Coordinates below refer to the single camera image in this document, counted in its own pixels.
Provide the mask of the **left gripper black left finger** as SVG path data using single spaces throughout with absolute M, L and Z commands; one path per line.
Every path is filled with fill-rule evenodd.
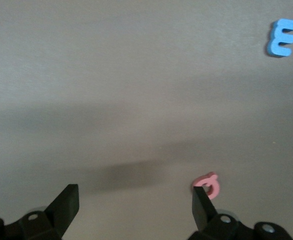
M 29 212 L 7 225 L 5 239 L 61 240 L 79 208 L 79 186 L 69 184 L 45 210 Z

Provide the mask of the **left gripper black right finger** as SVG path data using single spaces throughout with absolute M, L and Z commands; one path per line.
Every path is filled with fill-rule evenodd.
M 206 191 L 199 186 L 192 190 L 192 215 L 197 226 L 193 240 L 234 240 L 238 221 L 229 214 L 220 214 Z

